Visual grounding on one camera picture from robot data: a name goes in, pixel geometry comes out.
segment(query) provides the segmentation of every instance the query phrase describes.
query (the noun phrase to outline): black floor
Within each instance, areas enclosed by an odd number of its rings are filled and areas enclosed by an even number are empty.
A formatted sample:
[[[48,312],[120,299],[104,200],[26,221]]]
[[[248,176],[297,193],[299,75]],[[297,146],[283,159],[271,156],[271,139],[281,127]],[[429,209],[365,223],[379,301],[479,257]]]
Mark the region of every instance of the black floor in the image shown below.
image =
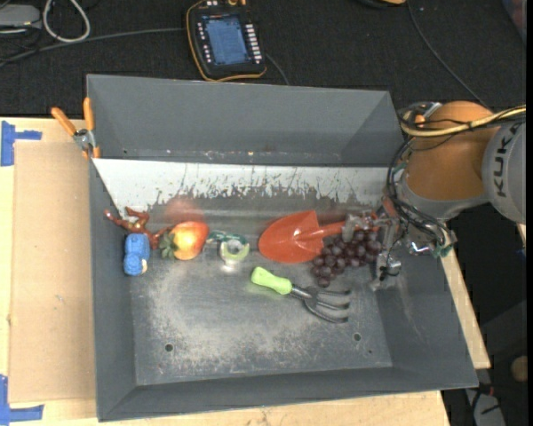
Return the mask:
[[[57,106],[81,118],[89,73],[201,78],[185,31],[97,38],[184,28],[185,12],[198,0],[78,1],[91,21],[88,42],[52,47],[59,44],[44,31],[0,36],[0,115],[49,116]],[[470,100],[497,111],[526,101],[526,44],[502,0],[409,0],[385,9],[357,0],[247,2],[268,60],[259,83],[388,90],[395,108]],[[43,8],[45,0],[12,3]],[[50,21],[62,36],[82,33],[67,1],[52,9]],[[450,225],[473,307],[487,327],[526,299],[521,238],[490,205],[470,209]],[[521,422],[527,411],[522,390],[508,390],[505,372],[515,351],[526,352],[526,343],[516,344],[494,352],[491,370],[494,386],[507,390],[502,409],[509,412],[508,426],[527,424]],[[453,426],[471,424],[463,420],[465,393],[444,395]]]

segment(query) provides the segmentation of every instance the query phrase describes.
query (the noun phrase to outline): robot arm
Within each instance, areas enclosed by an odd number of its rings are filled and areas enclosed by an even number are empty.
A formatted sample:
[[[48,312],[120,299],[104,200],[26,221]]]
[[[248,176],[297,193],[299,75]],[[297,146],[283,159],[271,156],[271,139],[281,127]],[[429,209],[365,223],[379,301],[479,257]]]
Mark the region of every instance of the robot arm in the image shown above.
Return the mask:
[[[490,202],[525,224],[525,106],[493,114],[455,101],[426,116],[414,110],[412,122],[402,117],[409,140],[401,199],[441,221]]]

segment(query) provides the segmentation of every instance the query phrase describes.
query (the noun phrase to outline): blue toy figure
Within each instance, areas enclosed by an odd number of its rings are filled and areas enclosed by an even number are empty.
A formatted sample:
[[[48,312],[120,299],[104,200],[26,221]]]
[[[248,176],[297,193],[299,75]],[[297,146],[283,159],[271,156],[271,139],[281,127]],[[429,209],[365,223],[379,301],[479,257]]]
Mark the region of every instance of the blue toy figure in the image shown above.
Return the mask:
[[[139,276],[146,272],[150,258],[150,242],[144,233],[130,233],[124,242],[124,272]]]

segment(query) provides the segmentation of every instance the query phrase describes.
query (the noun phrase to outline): wooden table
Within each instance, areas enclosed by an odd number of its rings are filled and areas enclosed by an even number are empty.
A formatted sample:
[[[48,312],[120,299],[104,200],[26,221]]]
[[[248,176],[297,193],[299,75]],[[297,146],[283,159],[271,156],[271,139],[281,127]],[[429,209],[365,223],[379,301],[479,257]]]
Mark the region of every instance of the wooden table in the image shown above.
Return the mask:
[[[0,117],[16,131],[15,163],[0,167],[0,374],[12,407],[45,404],[43,424],[97,424],[87,162],[53,119]],[[83,121],[74,121],[83,128]],[[442,259],[477,369],[489,367],[454,251]],[[196,425],[448,425],[438,391],[151,419]]]

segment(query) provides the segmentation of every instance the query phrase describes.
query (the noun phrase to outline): white cable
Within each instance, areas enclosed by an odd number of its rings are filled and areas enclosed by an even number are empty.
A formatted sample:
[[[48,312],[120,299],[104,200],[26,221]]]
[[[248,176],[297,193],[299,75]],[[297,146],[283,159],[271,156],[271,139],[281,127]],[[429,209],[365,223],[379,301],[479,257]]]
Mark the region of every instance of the white cable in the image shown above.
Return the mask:
[[[44,27],[45,30],[47,30],[47,33],[49,33],[52,37],[54,37],[56,40],[59,40],[63,43],[74,43],[76,41],[83,41],[89,34],[91,33],[91,23],[89,22],[89,18],[85,14],[85,11],[81,7],[81,5],[76,0],[69,0],[73,4],[73,6],[79,11],[81,14],[81,17],[84,20],[85,23],[85,31],[84,33],[77,37],[77,38],[64,38],[62,36],[59,36],[57,33],[55,33],[49,26],[47,22],[47,16],[50,12],[50,9],[52,8],[53,0],[47,0],[45,3],[44,11],[42,12],[43,20],[44,20]]]

